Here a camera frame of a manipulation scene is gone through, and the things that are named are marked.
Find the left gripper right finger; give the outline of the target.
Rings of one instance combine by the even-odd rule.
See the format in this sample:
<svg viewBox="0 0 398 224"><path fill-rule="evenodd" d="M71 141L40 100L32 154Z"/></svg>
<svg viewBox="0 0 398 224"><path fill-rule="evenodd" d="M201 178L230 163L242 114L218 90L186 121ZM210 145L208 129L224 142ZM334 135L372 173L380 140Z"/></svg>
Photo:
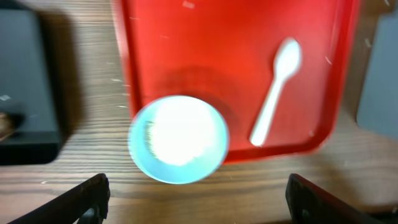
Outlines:
<svg viewBox="0 0 398 224"><path fill-rule="evenodd" d="M381 222L298 174L289 175L285 197L293 223L377 224Z"/></svg>

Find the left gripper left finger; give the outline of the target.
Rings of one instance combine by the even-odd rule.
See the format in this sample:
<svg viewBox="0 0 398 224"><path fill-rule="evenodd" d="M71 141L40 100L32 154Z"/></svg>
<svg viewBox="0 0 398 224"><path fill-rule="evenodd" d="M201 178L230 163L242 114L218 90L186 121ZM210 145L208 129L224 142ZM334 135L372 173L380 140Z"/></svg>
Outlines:
<svg viewBox="0 0 398 224"><path fill-rule="evenodd" d="M102 224L108 216L109 198L110 189L107 176L104 173L96 174L9 224Z"/></svg>

